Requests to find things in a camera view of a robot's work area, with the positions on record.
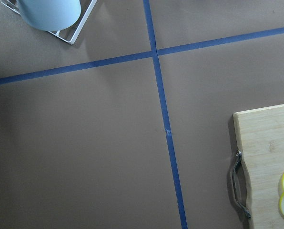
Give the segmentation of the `bamboo cutting board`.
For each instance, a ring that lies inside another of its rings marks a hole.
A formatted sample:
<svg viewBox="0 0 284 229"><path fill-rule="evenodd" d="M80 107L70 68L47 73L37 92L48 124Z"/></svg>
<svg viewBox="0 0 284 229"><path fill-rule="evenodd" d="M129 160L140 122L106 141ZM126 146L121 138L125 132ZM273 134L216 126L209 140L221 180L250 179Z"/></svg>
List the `bamboo cutting board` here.
<svg viewBox="0 0 284 229"><path fill-rule="evenodd" d="M284 104L233 114L238 150L234 199L252 229L284 229L279 209L284 173Z"/></svg>

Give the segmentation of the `light blue pastel cup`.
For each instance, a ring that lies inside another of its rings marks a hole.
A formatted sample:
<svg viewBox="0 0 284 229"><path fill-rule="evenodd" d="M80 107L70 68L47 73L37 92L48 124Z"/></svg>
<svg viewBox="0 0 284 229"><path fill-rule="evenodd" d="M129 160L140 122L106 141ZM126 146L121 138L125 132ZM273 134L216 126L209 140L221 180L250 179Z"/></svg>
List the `light blue pastel cup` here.
<svg viewBox="0 0 284 229"><path fill-rule="evenodd" d="M23 20L35 29L59 31L72 26L80 17L78 0L19 0Z"/></svg>

